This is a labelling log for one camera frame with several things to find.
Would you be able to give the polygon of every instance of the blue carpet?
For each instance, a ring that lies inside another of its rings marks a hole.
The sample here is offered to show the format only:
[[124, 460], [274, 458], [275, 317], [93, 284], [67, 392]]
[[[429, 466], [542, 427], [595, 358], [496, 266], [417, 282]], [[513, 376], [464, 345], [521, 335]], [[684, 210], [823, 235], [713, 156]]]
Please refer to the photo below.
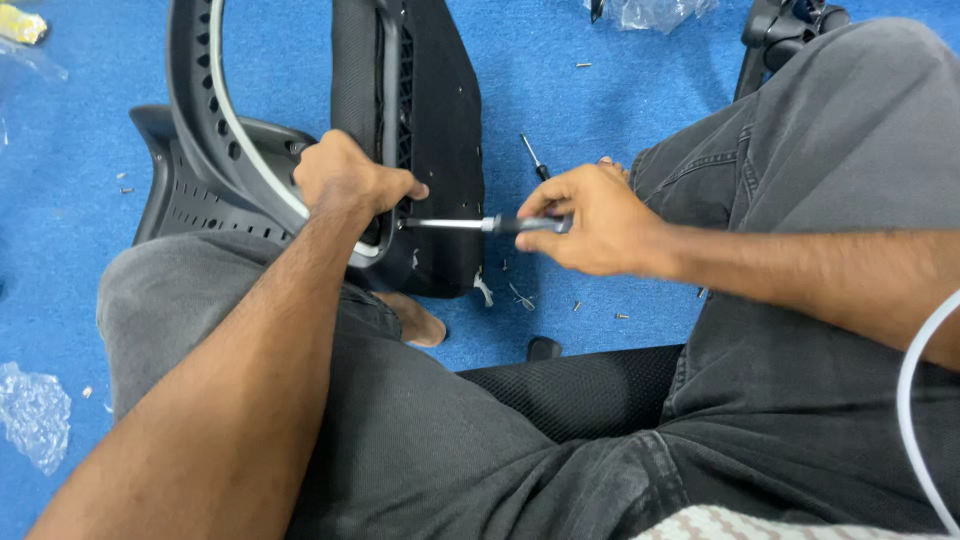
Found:
[[[665, 37], [590, 26], [580, 0], [448, 0], [484, 98], [487, 211], [515, 211], [537, 184], [521, 131], [559, 173], [604, 155], [629, 162], [728, 104], [749, 1], [720, 2]], [[954, 48], [960, 40], [960, 17], [946, 0], [843, 3], [856, 20], [911, 16]], [[330, 13], [321, 4], [229, 3], [225, 62], [241, 113], [314, 135], [328, 126]], [[0, 442], [0, 538], [22, 536], [109, 429], [97, 281], [130, 244], [152, 177], [127, 110], [167, 101], [165, 0], [29, 6], [53, 21], [45, 50], [70, 80], [49, 84], [0, 58], [0, 115], [10, 132], [0, 155], [0, 362], [57, 375], [73, 398], [72, 430], [51, 478]], [[593, 66], [574, 68], [581, 61]], [[135, 192], [121, 195], [121, 187]], [[509, 240], [488, 245], [494, 307], [479, 294], [424, 302], [449, 325], [432, 354], [453, 370], [520, 361], [538, 334], [560, 340], [567, 354], [679, 343], [700, 308], [691, 286], [589, 278], [517, 254]], [[534, 297], [535, 311], [514, 303], [508, 280]], [[583, 306], [573, 312], [576, 301]], [[630, 319], [614, 319], [617, 312]], [[93, 395], [84, 399], [88, 385]]]

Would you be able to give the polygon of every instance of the white cord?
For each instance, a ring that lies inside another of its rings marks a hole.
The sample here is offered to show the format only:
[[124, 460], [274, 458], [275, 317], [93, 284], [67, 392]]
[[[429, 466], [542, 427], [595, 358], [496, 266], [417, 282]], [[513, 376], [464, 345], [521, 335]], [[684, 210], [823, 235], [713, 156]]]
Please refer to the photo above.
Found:
[[913, 472], [917, 475], [920, 487], [924, 490], [930, 505], [937, 511], [940, 521], [944, 523], [947, 532], [954, 538], [960, 538], [960, 527], [957, 526], [957, 522], [953, 520], [953, 516], [947, 510], [947, 505], [944, 504], [944, 500], [937, 491], [937, 486], [933, 484], [933, 479], [926, 470], [924, 456], [920, 453], [917, 435], [913, 431], [913, 416], [910, 412], [910, 388], [913, 385], [913, 375], [917, 371], [920, 354], [924, 351], [926, 342], [958, 307], [960, 307], [960, 290], [954, 292], [945, 302], [940, 304], [940, 307], [937, 307], [936, 311], [920, 327], [920, 331], [917, 332], [913, 342], [910, 343], [910, 348], [906, 350], [906, 356], [903, 357], [900, 378], [897, 381], [897, 421], [900, 423], [900, 436], [903, 438], [906, 456], [910, 459]]

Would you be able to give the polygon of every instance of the denim pants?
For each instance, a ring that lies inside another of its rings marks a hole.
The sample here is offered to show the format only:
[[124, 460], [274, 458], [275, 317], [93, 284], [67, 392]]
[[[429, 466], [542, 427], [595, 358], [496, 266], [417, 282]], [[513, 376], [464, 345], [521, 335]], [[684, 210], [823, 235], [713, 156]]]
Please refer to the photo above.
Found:
[[[958, 141], [957, 59], [922, 25], [886, 19], [817, 38], [759, 92], [641, 152], [631, 182], [665, 220], [724, 231], [957, 228]], [[278, 250], [207, 232], [117, 258], [98, 305], [117, 419]], [[625, 538], [696, 503], [939, 530], [898, 435], [902, 353], [789, 309], [710, 293], [662, 424], [561, 445], [399, 336], [388, 307], [344, 286], [288, 538]], [[960, 376], [922, 365], [914, 392], [956, 512]]]

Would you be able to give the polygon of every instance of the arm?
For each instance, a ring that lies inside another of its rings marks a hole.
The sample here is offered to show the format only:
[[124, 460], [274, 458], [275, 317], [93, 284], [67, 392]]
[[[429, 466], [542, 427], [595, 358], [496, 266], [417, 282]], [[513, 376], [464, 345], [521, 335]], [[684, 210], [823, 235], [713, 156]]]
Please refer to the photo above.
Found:
[[297, 239], [80, 464], [28, 538], [280, 538], [324, 415], [340, 285], [379, 211], [425, 186], [331, 132]]
[[[573, 211], [571, 232], [522, 234], [519, 249], [589, 274], [693, 282], [789, 307], [901, 351], [960, 288], [955, 231], [762, 234], [672, 226], [603, 164], [541, 184], [518, 215], [548, 209]], [[926, 359], [960, 370], [960, 315], [944, 326]]]

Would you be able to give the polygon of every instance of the person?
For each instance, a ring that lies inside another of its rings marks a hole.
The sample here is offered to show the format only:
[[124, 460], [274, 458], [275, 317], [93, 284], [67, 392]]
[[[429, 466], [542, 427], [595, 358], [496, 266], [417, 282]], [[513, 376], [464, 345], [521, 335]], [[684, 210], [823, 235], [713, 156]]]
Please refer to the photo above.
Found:
[[[662, 424], [558, 445], [402, 343], [437, 340], [423, 312], [343, 283], [371, 218], [429, 189], [328, 133], [296, 171], [312, 211], [282, 253], [193, 233], [109, 267], [117, 422], [30, 537], [624, 538], [692, 504], [942, 530], [893, 403], [902, 351], [960, 288], [958, 140], [958, 60], [885, 19], [818, 37], [629, 181], [604, 160], [538, 187], [517, 215], [574, 228], [518, 249], [711, 291]], [[956, 512], [960, 317], [925, 359], [914, 419]]]

